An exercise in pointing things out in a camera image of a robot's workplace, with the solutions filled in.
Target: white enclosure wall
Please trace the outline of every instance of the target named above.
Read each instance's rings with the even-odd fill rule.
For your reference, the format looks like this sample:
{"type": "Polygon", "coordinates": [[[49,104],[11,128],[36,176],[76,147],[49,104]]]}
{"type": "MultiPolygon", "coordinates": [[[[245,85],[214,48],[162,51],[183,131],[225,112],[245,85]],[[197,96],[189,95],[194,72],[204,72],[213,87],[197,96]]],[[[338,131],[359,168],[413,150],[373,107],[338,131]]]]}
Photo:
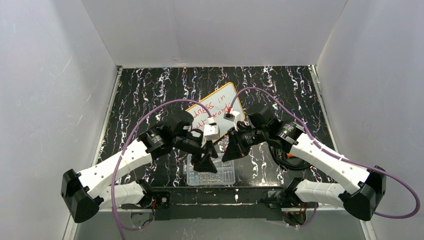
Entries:
{"type": "MultiPolygon", "coordinates": [[[[349,0],[318,61],[329,123],[348,158],[377,164],[424,200],[424,1],[349,0]]],[[[402,215],[411,194],[387,180],[378,211],[402,215]]],[[[374,216],[381,240],[418,240],[424,215],[374,216]]]]}
{"type": "Polygon", "coordinates": [[[81,1],[0,0],[3,240],[62,239],[62,174],[90,166],[116,66],[81,1]]]}
{"type": "Polygon", "coordinates": [[[347,0],[82,0],[124,67],[316,64],[347,0]]]}

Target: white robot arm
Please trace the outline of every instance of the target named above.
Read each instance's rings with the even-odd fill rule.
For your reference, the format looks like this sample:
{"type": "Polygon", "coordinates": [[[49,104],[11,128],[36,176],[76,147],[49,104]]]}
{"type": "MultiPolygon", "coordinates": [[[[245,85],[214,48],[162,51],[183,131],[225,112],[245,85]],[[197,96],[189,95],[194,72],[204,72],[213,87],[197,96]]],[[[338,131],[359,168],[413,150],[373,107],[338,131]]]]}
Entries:
{"type": "MultiPolygon", "coordinates": [[[[132,170],[170,153],[173,148],[191,153],[192,164],[196,171],[217,172],[211,160],[211,157],[218,157],[212,141],[220,138],[219,127],[215,120],[209,118],[205,132],[202,132],[198,129],[192,130],[194,119],[190,113],[181,111],[172,116],[167,121],[159,122],[149,128],[128,145],[116,176],[113,176],[113,173],[122,151],[90,168],[79,172],[70,169],[63,174],[61,196],[76,223],[84,222],[100,209],[112,206],[110,187],[112,178],[120,179],[132,170]],[[194,136],[192,132],[197,132],[199,136],[194,136]]],[[[158,198],[160,201],[157,208],[169,205],[168,192],[154,191],[142,179],[115,186],[114,195],[117,205],[134,204],[147,208],[158,198]]]]}
{"type": "MultiPolygon", "coordinates": [[[[385,175],[341,161],[342,155],[322,143],[315,144],[314,141],[317,140],[310,139],[302,126],[295,122],[279,121],[269,106],[257,106],[256,111],[252,112],[248,118],[253,127],[238,121],[235,123],[236,127],[228,131],[229,143],[222,157],[223,162],[242,158],[249,153],[251,146],[267,142],[305,160],[337,181],[322,183],[295,178],[282,195],[278,196],[280,202],[288,201],[295,206],[308,202],[330,204],[345,208],[358,219],[371,219],[385,194],[385,175]],[[336,159],[323,150],[340,158],[336,159]]],[[[238,112],[231,110],[224,118],[235,122],[237,115],[238,112]]]]}

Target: floor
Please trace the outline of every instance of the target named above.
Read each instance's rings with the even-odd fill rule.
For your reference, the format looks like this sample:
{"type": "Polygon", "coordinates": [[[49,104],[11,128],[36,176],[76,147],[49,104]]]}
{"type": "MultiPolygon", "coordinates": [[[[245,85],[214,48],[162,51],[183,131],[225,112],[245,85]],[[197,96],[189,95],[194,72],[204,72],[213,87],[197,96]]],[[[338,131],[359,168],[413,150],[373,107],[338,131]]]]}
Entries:
{"type": "MultiPolygon", "coordinates": [[[[119,213],[125,226],[141,224],[147,216],[130,218],[119,213]]],[[[176,219],[154,221],[142,231],[125,231],[126,239],[168,240],[365,240],[360,222],[343,210],[321,210],[308,226],[299,230],[282,221],[265,219],[176,219]]],[[[120,239],[115,219],[110,212],[99,212],[92,219],[78,224],[74,240],[120,239]]]]}
{"type": "MultiPolygon", "coordinates": [[[[122,71],[98,161],[120,151],[137,120],[153,107],[180,98],[198,101],[228,82],[234,83],[237,90],[259,87],[270,92],[292,113],[303,119],[317,139],[333,148],[307,66],[132,68],[122,71]]],[[[239,99],[245,109],[253,103],[270,102],[263,94],[254,91],[242,94],[239,99]]],[[[183,110],[188,107],[187,103],[174,106],[183,110]]],[[[156,123],[157,118],[167,116],[167,109],[163,109],[156,118],[150,117],[148,122],[141,125],[138,133],[156,123]]],[[[276,114],[283,121],[292,120],[281,110],[276,110],[276,114]]],[[[224,137],[216,148],[223,150],[227,143],[228,138],[224,137]]],[[[136,179],[145,179],[154,187],[186,187],[187,177],[183,171],[186,161],[187,154],[176,151],[160,157],[150,165],[137,168],[120,182],[126,184],[136,179]]],[[[333,182],[314,167],[304,171],[278,167],[266,143],[252,147],[250,155],[235,160],[234,165],[234,187],[287,186],[295,177],[333,182]]]]}

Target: clear plastic container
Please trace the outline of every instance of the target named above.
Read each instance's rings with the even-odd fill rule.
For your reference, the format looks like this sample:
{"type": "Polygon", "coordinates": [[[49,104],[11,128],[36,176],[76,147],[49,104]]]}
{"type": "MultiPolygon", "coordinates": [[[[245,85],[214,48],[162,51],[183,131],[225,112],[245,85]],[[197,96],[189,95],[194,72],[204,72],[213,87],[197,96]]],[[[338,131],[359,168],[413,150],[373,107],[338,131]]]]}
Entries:
{"type": "Polygon", "coordinates": [[[189,186],[233,185],[236,182],[234,161],[222,162],[224,153],[218,153],[218,158],[212,158],[217,173],[197,172],[191,164],[192,155],[187,156],[187,184],[189,186]]]}

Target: black speckled surface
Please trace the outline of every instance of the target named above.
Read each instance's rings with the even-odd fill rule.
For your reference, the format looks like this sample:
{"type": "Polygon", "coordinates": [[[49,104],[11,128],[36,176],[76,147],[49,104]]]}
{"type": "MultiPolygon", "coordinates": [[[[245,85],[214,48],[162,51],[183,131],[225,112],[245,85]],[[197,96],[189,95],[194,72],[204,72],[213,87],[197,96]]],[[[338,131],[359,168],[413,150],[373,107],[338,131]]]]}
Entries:
{"type": "MultiPolygon", "coordinates": [[[[98,161],[120,151],[138,119],[155,106],[179,98],[199,101],[228,82],[234,83],[237,90],[258,87],[270,92],[303,119],[317,139],[333,148],[307,66],[132,68],[122,71],[98,161]]],[[[266,96],[255,91],[242,94],[239,99],[245,109],[253,103],[271,103],[266,96]]],[[[189,106],[188,103],[176,103],[163,108],[142,123],[138,134],[173,109],[185,110],[189,106]]],[[[280,109],[276,110],[276,114],[283,121],[292,121],[280,109]]],[[[217,149],[225,149],[227,143],[228,137],[224,137],[217,143],[217,149]]],[[[186,161],[187,154],[176,150],[130,172],[120,183],[144,178],[153,187],[185,187],[187,182],[183,169],[186,161]]],[[[287,186],[294,177],[333,182],[314,167],[305,171],[281,169],[272,160],[266,143],[253,146],[249,156],[235,160],[234,165],[234,187],[287,186]]]]}

